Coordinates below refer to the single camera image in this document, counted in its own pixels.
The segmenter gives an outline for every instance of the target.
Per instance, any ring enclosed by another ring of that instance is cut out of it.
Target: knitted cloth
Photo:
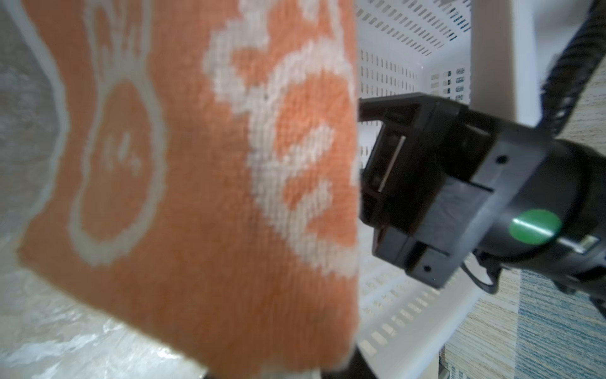
[[[6,0],[61,131],[22,263],[207,365],[344,364],[358,323],[349,0]]]

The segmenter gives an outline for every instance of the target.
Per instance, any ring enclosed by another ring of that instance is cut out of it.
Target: orange towel
[[[22,263],[219,378],[344,364],[358,323],[353,4],[6,7],[61,121]]]

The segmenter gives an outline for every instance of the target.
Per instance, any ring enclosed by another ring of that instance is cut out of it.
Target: green dot
[[[530,245],[541,245],[552,239],[562,228],[559,217],[546,209],[531,209],[515,217],[509,234]]]

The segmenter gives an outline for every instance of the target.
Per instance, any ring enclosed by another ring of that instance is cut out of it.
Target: white post
[[[473,1],[470,108],[535,127],[541,99],[532,3]]]

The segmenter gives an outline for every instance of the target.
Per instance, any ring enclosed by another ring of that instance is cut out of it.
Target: green sticker
[[[517,216],[509,224],[509,234],[530,245],[544,244],[562,228],[559,217],[546,209],[531,209]]]

